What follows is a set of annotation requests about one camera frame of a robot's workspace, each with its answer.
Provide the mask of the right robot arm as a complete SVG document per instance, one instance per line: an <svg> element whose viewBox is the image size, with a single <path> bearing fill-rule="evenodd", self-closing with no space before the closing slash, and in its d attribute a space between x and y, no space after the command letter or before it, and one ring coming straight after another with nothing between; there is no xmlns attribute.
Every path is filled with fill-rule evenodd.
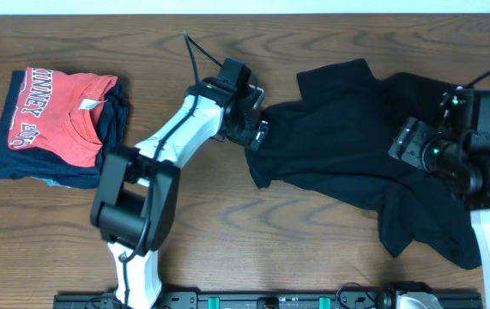
<svg viewBox="0 0 490 309"><path fill-rule="evenodd" d="M449 180L463 195L490 308L490 90L459 87L445 94L440 106L438 124L408 118L389 154Z"/></svg>

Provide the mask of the navy folded t-shirt stack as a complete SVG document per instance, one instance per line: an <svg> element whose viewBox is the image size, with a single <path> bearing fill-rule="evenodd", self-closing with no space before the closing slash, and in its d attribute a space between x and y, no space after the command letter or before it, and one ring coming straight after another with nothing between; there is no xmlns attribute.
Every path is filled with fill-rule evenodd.
<svg viewBox="0 0 490 309"><path fill-rule="evenodd" d="M50 186L94 189L100 182L100 172L107 153L124 139L129 107L124 84L118 82L106 94L106 106L100 113L96 133L104 147L97 156L94 167L76 167L68 164L51 151L28 148L22 151L9 149L8 136L16 108L19 89L24 82L22 70L12 72L9 90L0 117L0 179L35 178Z"/></svg>

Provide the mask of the black t-shirt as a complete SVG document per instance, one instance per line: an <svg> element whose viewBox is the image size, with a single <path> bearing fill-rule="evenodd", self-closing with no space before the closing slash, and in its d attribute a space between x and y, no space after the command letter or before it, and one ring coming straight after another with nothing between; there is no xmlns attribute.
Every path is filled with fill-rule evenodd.
<svg viewBox="0 0 490 309"><path fill-rule="evenodd" d="M301 98L263 110L269 130L245 158L259 188L279 180L378 215L392 256L414 242L472 270L481 255L468 212L452 187L390 156L407 118L429 124L453 85L407 72L377 79L366 60L301 72Z"/></svg>

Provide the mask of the black mounting rail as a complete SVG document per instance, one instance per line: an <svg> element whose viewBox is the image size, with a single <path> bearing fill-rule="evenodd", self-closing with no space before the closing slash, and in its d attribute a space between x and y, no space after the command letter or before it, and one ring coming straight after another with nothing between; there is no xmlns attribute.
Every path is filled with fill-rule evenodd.
<svg viewBox="0 0 490 309"><path fill-rule="evenodd" d="M375 294L347 291L336 294L201 294L166 293L154 304L159 309L323 309L377 308ZM108 309L123 305L111 293L64 294L53 299L53 309Z"/></svg>

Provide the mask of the red folded t-shirt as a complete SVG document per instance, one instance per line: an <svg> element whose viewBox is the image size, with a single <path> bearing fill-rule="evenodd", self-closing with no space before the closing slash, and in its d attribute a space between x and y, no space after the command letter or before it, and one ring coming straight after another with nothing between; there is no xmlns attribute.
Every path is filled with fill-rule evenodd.
<svg viewBox="0 0 490 309"><path fill-rule="evenodd" d="M9 127L15 151L41 148L66 163L94 167L103 143L96 126L116 76L28 67Z"/></svg>

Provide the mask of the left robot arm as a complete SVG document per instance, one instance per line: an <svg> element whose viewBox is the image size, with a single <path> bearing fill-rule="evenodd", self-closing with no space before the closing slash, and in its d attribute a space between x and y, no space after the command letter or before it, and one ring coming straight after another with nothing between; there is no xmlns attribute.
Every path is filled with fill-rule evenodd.
<svg viewBox="0 0 490 309"><path fill-rule="evenodd" d="M90 222L115 261L115 307L151 308L160 298L159 249L174 222L183 167L216 135L258 149L269 128L257 118L263 99L263 89L250 84L199 82L155 134L107 155Z"/></svg>

